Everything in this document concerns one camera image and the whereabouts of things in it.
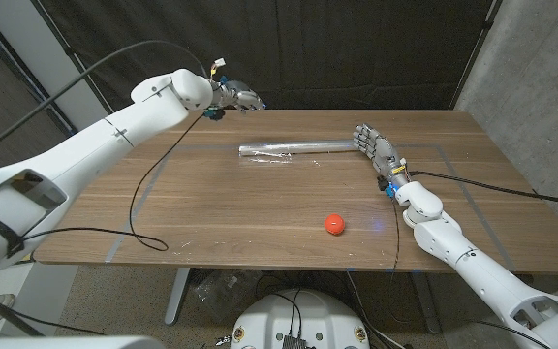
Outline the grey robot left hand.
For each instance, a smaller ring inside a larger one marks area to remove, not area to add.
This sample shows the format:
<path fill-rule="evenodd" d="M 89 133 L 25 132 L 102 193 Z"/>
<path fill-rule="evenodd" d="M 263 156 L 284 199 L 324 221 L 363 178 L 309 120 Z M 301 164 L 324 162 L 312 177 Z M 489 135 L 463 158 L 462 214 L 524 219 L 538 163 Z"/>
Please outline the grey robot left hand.
<path fill-rule="evenodd" d="M 234 107 L 242 112 L 266 109 L 266 104 L 261 97 L 242 81 L 212 81 L 211 87 L 213 97 L 210 106 L 212 108 Z"/>

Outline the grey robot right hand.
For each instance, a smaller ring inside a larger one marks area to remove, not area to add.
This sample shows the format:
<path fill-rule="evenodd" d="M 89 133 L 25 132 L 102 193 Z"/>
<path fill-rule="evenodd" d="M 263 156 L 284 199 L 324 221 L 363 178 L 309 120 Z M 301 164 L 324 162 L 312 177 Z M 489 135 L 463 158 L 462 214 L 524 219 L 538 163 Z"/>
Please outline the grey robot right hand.
<path fill-rule="evenodd" d="M 393 187 L 410 182 L 405 164 L 396 149 L 379 131 L 363 123 L 353 132 L 354 146 L 371 161 L 375 171 Z"/>

